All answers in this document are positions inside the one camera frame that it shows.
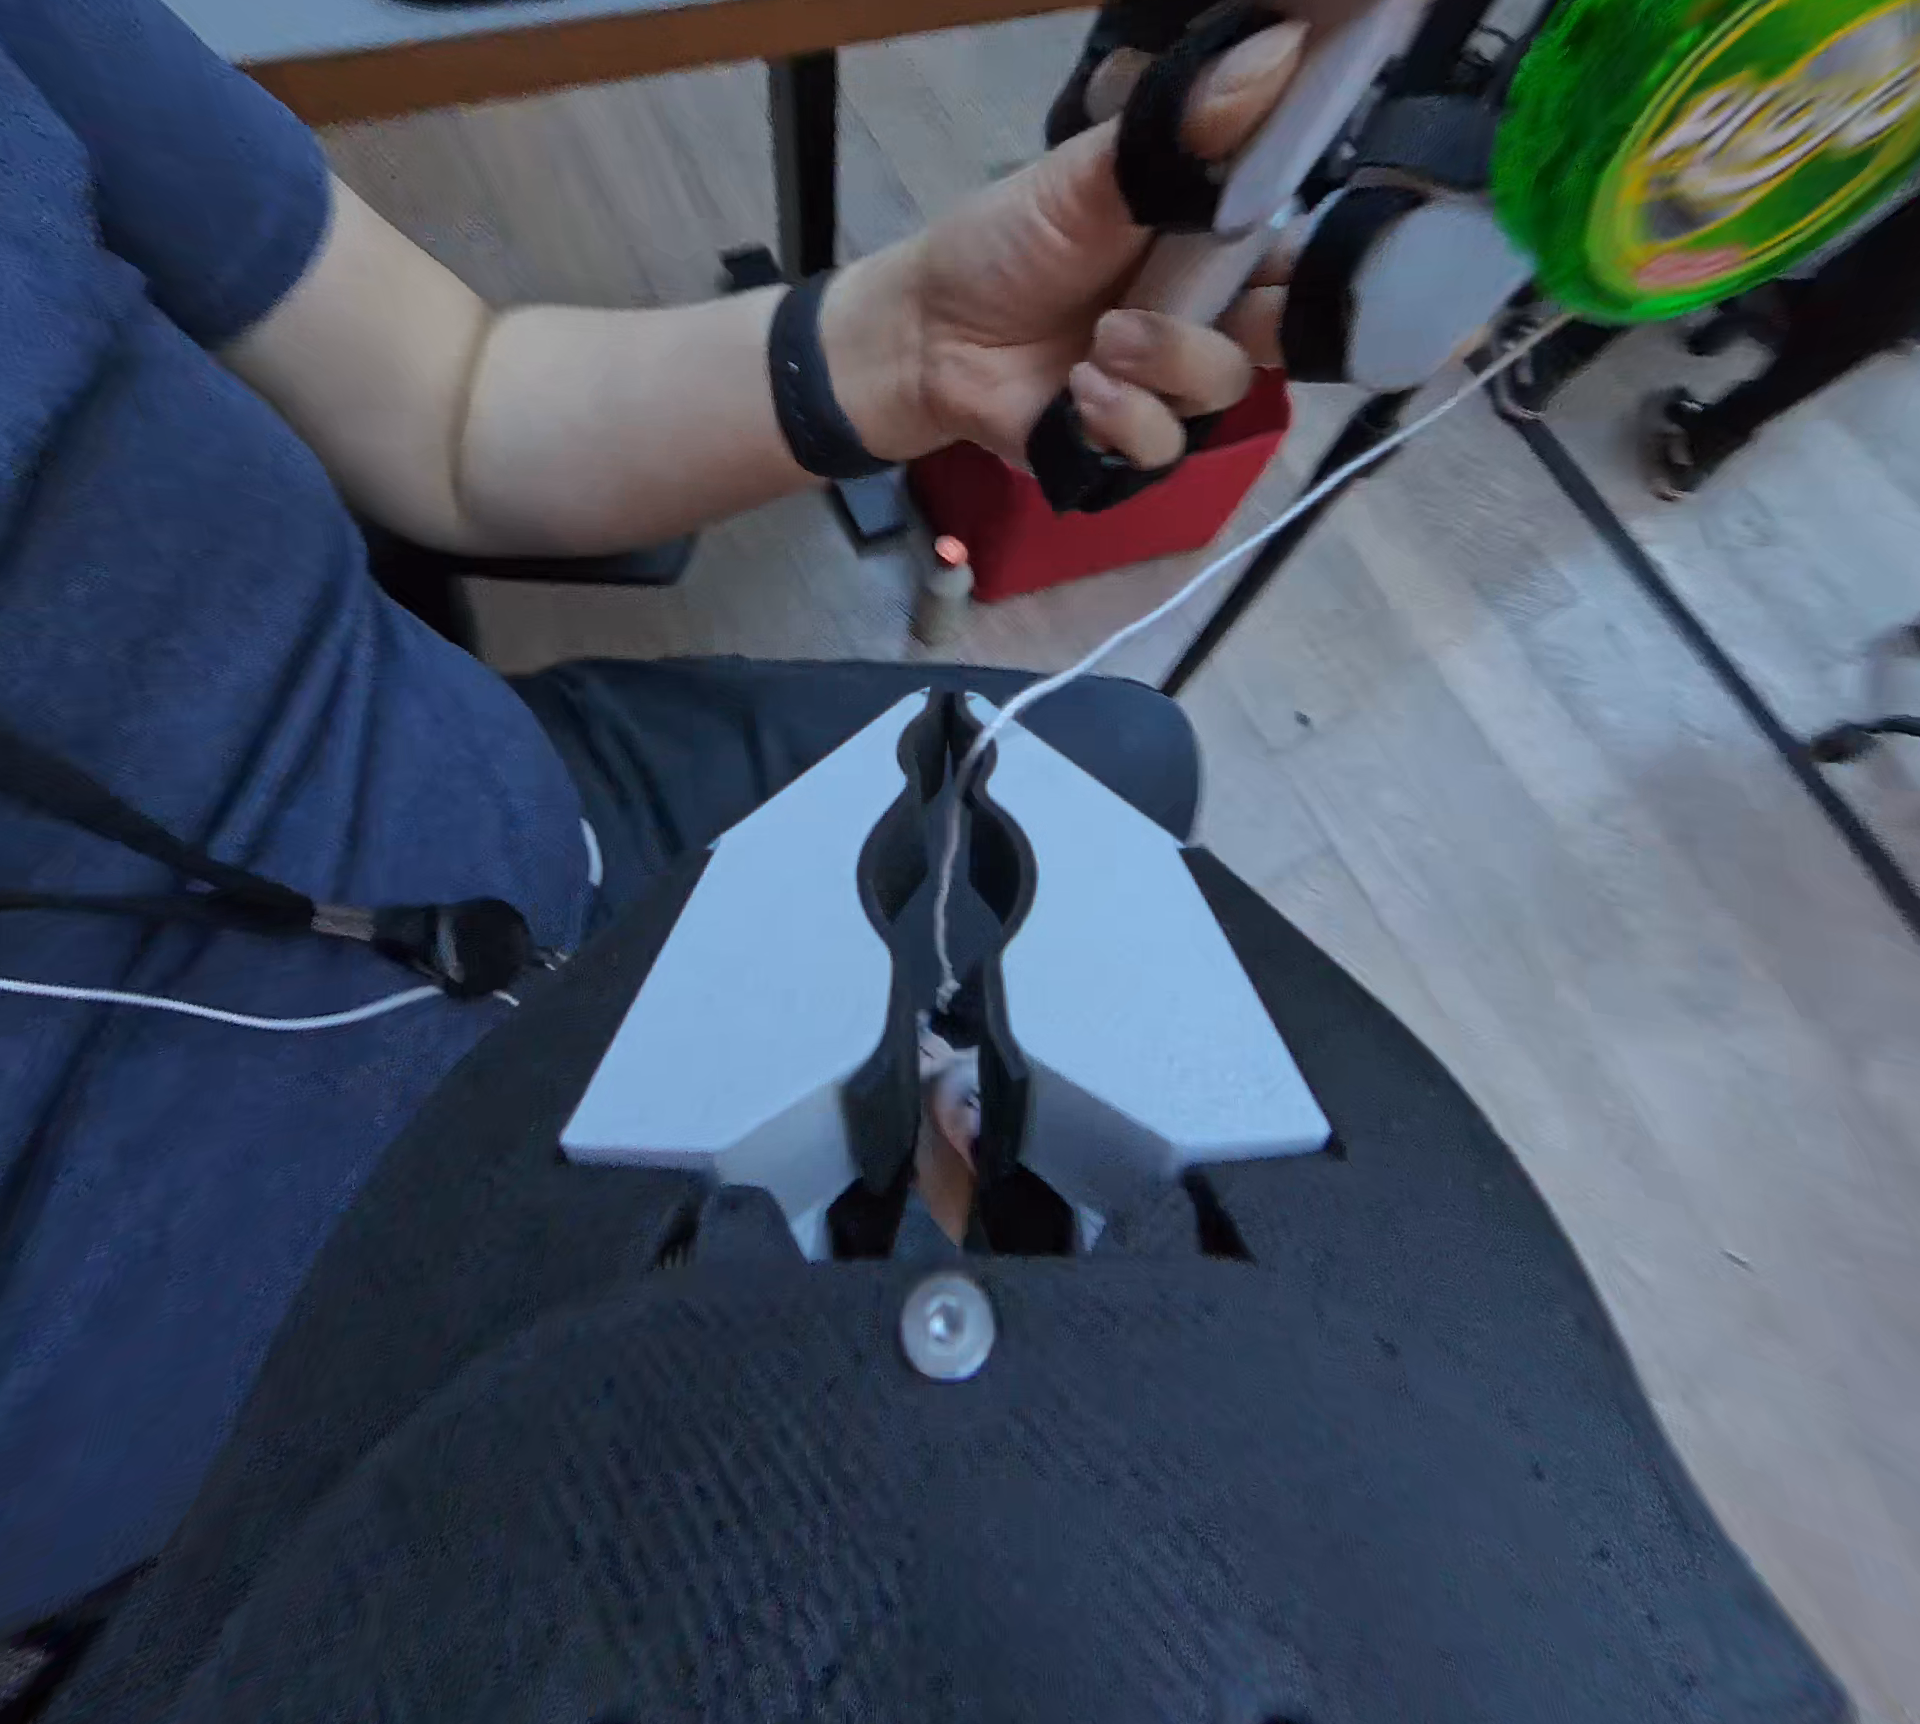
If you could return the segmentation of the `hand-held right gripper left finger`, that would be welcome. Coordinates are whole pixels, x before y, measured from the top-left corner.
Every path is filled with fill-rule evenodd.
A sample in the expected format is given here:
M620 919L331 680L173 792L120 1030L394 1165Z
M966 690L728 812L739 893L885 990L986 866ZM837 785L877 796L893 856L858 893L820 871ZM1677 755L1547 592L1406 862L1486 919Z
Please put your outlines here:
M769 1195L803 1257L888 1196L921 1122L916 998L890 933L927 877L953 695L913 692L698 860L563 1129L571 1164Z

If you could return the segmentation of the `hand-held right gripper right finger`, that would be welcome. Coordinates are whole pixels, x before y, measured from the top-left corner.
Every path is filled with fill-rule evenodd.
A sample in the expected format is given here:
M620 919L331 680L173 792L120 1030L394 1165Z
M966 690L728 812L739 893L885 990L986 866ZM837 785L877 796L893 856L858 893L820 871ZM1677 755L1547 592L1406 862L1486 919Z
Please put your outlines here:
M966 979L977 1241L1072 1255L1197 1172L1325 1151L1197 853L984 698L953 700L953 763L997 925Z

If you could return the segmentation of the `green yoyo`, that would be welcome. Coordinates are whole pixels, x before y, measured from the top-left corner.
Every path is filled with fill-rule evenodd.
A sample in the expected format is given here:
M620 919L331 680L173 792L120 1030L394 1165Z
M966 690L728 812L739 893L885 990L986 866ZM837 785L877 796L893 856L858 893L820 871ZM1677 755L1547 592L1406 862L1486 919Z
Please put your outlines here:
M1916 146L1918 0L1555 0L1494 206L1556 308L1677 320L1863 227Z

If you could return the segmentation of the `person's left forearm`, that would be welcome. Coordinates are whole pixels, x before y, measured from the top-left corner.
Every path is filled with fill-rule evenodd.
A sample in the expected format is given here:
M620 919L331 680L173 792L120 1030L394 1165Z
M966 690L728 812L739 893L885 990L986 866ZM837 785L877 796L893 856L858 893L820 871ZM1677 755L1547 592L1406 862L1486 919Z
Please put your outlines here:
M333 179L299 282L217 353L360 519L429 551L589 559L811 487L772 392L776 304L498 307Z

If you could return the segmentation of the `person's left hand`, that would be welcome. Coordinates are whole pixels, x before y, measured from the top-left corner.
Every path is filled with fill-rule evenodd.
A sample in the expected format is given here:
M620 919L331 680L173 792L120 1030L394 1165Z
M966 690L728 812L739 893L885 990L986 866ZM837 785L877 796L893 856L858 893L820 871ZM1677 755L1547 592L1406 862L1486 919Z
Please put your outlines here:
M830 391L869 454L911 463L973 441L1021 461L1070 392L1095 448L1159 471L1190 418L1231 410L1255 371L1280 367L1293 259L1272 243L1211 320L1120 304L1150 233L1117 186L1117 114L1145 68L1118 52L1093 78L1088 131L829 285Z

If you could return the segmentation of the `person's black pants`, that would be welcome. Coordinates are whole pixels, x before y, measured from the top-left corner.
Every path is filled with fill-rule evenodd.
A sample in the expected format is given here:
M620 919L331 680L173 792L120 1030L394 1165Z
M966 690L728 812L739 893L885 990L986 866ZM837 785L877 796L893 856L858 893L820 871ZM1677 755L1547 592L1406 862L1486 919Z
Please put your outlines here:
M903 698L930 688L1007 704L1032 675L968 664L571 660L512 680L564 760L600 849L585 939L688 853L774 799ZM1144 682L1088 678L1021 721L1172 837L1202 803L1184 709Z

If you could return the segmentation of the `small bottle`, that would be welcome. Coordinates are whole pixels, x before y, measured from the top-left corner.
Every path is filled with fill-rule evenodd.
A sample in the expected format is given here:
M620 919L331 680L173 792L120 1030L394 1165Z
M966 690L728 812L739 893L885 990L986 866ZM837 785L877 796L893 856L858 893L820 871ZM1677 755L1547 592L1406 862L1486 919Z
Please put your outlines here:
M911 632L924 651L952 645L966 627L975 592L968 545L955 533L936 533L921 573Z

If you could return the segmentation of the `red box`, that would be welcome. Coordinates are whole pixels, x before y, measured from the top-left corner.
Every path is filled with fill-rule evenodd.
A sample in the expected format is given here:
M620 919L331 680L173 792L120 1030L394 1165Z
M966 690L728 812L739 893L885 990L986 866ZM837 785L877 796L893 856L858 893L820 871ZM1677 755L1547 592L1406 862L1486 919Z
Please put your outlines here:
M1207 549L1290 426L1284 371L1257 372L1180 468L1111 511L1057 513L1034 478L973 444L919 461L907 480L933 536L966 547L975 600L1000 603Z

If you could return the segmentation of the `black chair base with casters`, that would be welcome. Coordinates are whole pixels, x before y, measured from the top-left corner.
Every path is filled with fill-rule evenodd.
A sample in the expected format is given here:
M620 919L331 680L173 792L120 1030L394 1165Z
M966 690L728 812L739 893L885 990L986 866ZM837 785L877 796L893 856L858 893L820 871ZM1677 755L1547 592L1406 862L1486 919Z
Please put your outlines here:
M1659 392L1647 408L1642 453L1648 491L1692 497L1777 418L1826 392L1848 372L1916 341L1916 239L1861 239L1811 282L1772 361L1712 400Z

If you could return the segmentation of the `person's blue shirt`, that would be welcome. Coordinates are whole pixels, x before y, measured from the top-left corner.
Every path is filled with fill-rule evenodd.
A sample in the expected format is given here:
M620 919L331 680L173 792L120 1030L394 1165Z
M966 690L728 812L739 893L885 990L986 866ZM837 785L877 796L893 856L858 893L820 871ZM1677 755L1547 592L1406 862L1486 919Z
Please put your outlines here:
M2 0L2 34L5 728L305 895L498 895L571 946L558 753L217 356L322 250L317 142L157 0ZM325 1233L501 1018L5 993L5 1632L168 1544Z

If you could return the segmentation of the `black wristband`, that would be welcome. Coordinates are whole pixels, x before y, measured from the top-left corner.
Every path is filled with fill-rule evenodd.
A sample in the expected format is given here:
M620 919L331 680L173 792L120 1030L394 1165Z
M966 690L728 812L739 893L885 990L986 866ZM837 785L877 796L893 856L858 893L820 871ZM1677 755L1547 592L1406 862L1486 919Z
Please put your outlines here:
M766 363L777 432L790 459L812 478L850 484L895 466L867 449L838 402L823 320L833 273L790 286L768 329Z

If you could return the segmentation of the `black tripod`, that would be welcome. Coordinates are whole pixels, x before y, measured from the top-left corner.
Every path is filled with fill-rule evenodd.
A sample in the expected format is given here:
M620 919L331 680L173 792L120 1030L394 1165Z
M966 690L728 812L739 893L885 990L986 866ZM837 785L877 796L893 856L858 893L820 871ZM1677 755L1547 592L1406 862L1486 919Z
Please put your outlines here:
M1907 933L1916 936L1916 877L1885 845L1873 822L1832 782L1836 772L1856 768L1873 751L1882 751L1892 742L1914 744L1918 735L1916 711L1873 709L1830 719L1817 730L1791 728L1728 647L1670 583L1662 566L1644 549L1644 542L1632 533L1607 503L1596 480L1574 463L1567 444L1549 427L1547 419L1540 416L1505 416L1505 424L1549 472L1556 491L1598 536L1642 600L1682 640L1690 656L1716 682L1716 688L1740 709L1743 719L1811 799L1817 812L1836 833L1838 842L1846 847ZM1239 547L1246 554L1243 573L1165 671L1159 684L1165 698L1176 700L1204 671L1219 647L1263 597L1280 568L1304 547L1312 530L1313 507L1304 505L1298 519L1278 523L1274 533L1260 545Z

